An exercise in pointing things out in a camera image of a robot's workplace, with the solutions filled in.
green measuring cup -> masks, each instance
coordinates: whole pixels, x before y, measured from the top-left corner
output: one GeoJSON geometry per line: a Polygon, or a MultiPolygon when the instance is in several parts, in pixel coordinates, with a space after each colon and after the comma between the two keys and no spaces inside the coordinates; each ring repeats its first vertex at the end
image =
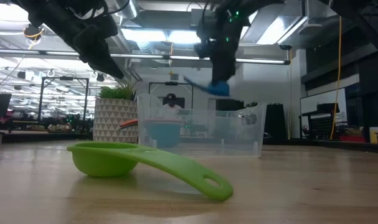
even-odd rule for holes
{"type": "Polygon", "coordinates": [[[90,176],[119,177],[141,162],[185,181],[212,200],[224,201],[233,194],[229,182],[212,170],[192,159],[159,149],[128,143],[80,142],[67,150],[72,152],[77,169],[90,176]]]}

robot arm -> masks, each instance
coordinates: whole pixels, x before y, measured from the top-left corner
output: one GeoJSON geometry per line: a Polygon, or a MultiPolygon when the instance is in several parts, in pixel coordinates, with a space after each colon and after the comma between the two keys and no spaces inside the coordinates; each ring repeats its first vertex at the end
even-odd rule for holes
{"type": "MultiPolygon", "coordinates": [[[[378,49],[378,29],[360,13],[374,0],[319,0],[340,16],[352,20],[378,49]]],[[[243,26],[249,26],[248,16],[270,4],[284,4],[284,0],[225,0],[214,12],[200,20],[197,35],[201,43],[194,48],[200,58],[210,57],[213,65],[212,84],[226,82],[235,75],[235,53],[239,47],[243,26]]]]}
{"type": "Polygon", "coordinates": [[[110,57],[105,39],[117,35],[117,26],[110,15],[103,14],[89,19],[80,19],[75,13],[85,15],[93,9],[108,10],[104,0],[12,0],[29,14],[29,21],[38,28],[46,24],[64,42],[77,51],[80,60],[98,70],[117,78],[124,74],[110,57]]]}
{"type": "Polygon", "coordinates": [[[194,50],[200,58],[210,57],[213,85],[235,75],[235,54],[243,27],[250,25],[248,17],[270,4],[283,3],[284,0],[226,0],[209,14],[204,8],[197,29],[201,43],[194,50]]]}

blue object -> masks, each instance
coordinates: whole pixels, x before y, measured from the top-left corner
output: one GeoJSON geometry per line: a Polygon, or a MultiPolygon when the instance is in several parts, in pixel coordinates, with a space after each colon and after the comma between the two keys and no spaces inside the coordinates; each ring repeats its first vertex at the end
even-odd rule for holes
{"type": "Polygon", "coordinates": [[[165,121],[145,121],[149,137],[157,140],[157,148],[170,149],[179,144],[181,124],[165,121]]]}
{"type": "Polygon", "coordinates": [[[197,83],[194,83],[192,80],[188,79],[187,77],[183,77],[183,79],[188,82],[188,84],[193,85],[194,87],[209,93],[215,96],[230,96],[230,87],[227,82],[219,81],[218,84],[212,85],[211,83],[208,86],[203,86],[197,83]]]}

person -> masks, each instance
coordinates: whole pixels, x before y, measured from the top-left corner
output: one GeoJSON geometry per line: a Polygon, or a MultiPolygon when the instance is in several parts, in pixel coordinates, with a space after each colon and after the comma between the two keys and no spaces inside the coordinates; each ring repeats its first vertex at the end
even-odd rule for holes
{"type": "Polygon", "coordinates": [[[176,104],[176,95],[170,93],[166,95],[167,103],[164,105],[166,109],[181,110],[182,108],[176,104]]]}

potted plant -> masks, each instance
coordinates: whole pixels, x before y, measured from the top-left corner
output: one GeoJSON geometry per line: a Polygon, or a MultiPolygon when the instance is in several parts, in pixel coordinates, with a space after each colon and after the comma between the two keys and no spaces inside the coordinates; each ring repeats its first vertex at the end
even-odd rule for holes
{"type": "Polygon", "coordinates": [[[101,142],[137,142],[138,127],[120,130],[120,123],[138,117],[135,83],[103,87],[96,99],[93,139],[101,142]]]}

